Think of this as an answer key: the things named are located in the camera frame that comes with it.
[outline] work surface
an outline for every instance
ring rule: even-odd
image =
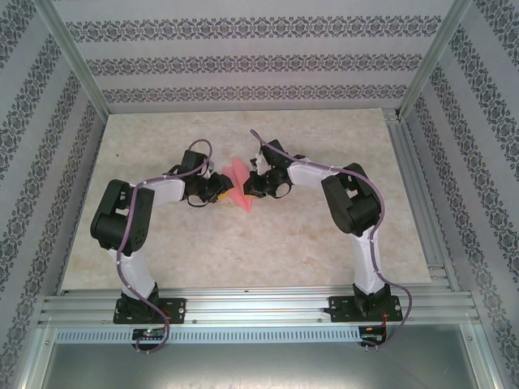
[[[178,164],[198,138],[214,147],[217,171],[233,157],[259,150],[249,130],[279,139],[290,154],[321,163],[359,163],[387,206],[380,230],[383,269],[390,280],[429,282],[388,130],[380,109],[112,115],[88,189],[64,289],[119,288],[114,262],[90,237],[90,223],[108,182],[138,182]],[[201,145],[197,151],[204,152]],[[283,199],[254,199],[251,213],[224,199],[204,208],[187,202],[153,210],[144,246],[162,288],[352,284],[354,262],[332,221],[324,194],[294,187]]]

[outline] patterned wallpaper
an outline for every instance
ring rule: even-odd
[[[519,6],[474,1],[407,118],[504,387],[519,387]]]
[[[54,294],[104,125],[29,0],[0,0],[0,388]]]
[[[397,108],[452,0],[407,3],[54,4],[112,111],[137,113]]]

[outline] purple cable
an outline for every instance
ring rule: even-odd
[[[298,160],[298,159],[292,157],[290,154],[287,154],[286,152],[283,152],[283,151],[275,148],[273,145],[268,144],[267,142],[265,142],[263,139],[261,139],[260,134],[258,134],[255,130],[251,130],[251,134],[256,139],[259,140],[259,143],[262,146],[270,148],[271,150],[277,152],[278,154],[284,156],[285,158],[288,158],[289,160],[292,160],[292,161],[298,162],[298,163],[302,163],[301,160]],[[382,221],[384,221],[384,218],[385,218],[385,215],[386,215],[386,206],[385,206],[385,203],[384,203],[384,198],[382,197],[382,194],[380,193],[379,188],[377,188],[376,185],[373,182],[371,182],[367,177],[364,177],[360,173],[357,173],[357,172],[354,172],[354,171],[348,170],[348,169],[341,169],[341,168],[336,168],[336,167],[333,167],[333,166],[322,165],[322,164],[318,164],[318,163],[312,162],[312,161],[305,162],[305,165],[314,166],[314,167],[320,168],[320,169],[330,170],[332,172],[346,173],[346,174],[349,174],[350,176],[354,176],[354,177],[360,179],[361,181],[364,181],[367,185],[369,185],[369,187],[372,188],[373,191],[375,192],[376,197],[379,199],[379,202],[380,202],[380,218],[379,218],[379,221],[377,222],[377,224],[375,224],[375,227],[372,229],[372,231],[370,233],[370,237],[369,237],[370,238],[371,263],[373,263],[373,268],[375,269],[376,275],[384,283],[389,284],[389,285],[393,286],[394,288],[398,288],[398,289],[403,290],[407,294],[407,297],[409,298],[409,305],[407,306],[407,312],[405,312],[405,315],[402,318],[402,321],[401,321],[400,325],[395,330],[395,332],[393,333],[391,338],[386,340],[384,343],[382,343],[378,347],[378,348],[383,348],[383,347],[387,346],[389,343],[391,343],[393,338],[401,331],[401,329],[404,327],[405,322],[407,321],[407,318],[409,317],[409,315],[411,313],[411,309],[413,308],[413,296],[411,296],[411,292],[405,286],[400,285],[400,284],[396,284],[394,282],[391,282],[391,281],[387,280],[384,276],[382,276],[382,274],[380,273],[380,269],[379,269],[379,267],[376,264],[375,243],[373,242],[373,237],[375,236],[375,232],[379,229],[380,225],[382,224]]]
[[[121,255],[122,255],[122,250],[124,249],[124,246],[128,242],[128,236],[130,235],[131,222],[133,221],[133,215],[135,212],[135,201],[137,199],[137,192],[139,191],[140,188],[142,188],[146,184],[150,184],[152,182],[172,180],[174,178],[186,177],[186,176],[190,176],[192,174],[198,173],[200,170],[202,170],[202,168],[204,166],[208,165],[209,161],[211,160],[211,156],[212,156],[211,143],[206,139],[197,139],[195,142],[193,142],[189,146],[188,150],[191,150],[197,143],[201,143],[201,142],[206,143],[209,146],[209,153],[208,153],[207,159],[198,168],[193,169],[186,173],[175,174],[175,175],[171,175],[171,176],[154,177],[154,178],[150,178],[148,180],[139,182],[137,185],[135,185],[135,187],[133,189],[133,193],[131,194],[130,208],[128,210],[128,217],[127,217],[127,226],[126,226],[126,229],[124,230],[124,235],[122,236],[121,245],[117,249],[117,257],[116,257],[117,273],[119,274],[119,278],[121,279],[122,283],[128,288],[128,290],[130,290],[133,294],[135,294],[139,298],[139,300],[144,302],[147,306],[149,306],[150,308],[155,310],[164,319],[164,329],[165,329],[164,338],[156,347],[152,348],[151,350],[148,350],[148,351],[141,350],[139,348],[139,342],[141,341],[142,338],[138,339],[135,342],[135,349],[137,350],[137,353],[145,353],[145,354],[154,353],[154,352],[158,351],[159,349],[161,349],[162,347],[164,347],[165,342],[167,342],[167,340],[169,339],[169,319],[168,319],[168,317],[165,315],[164,312],[161,311],[161,309],[158,306],[156,306],[155,304],[152,304],[150,301],[148,301],[148,299],[146,297],[142,296],[135,289],[133,289],[133,287],[127,281],[125,276],[122,274]]]

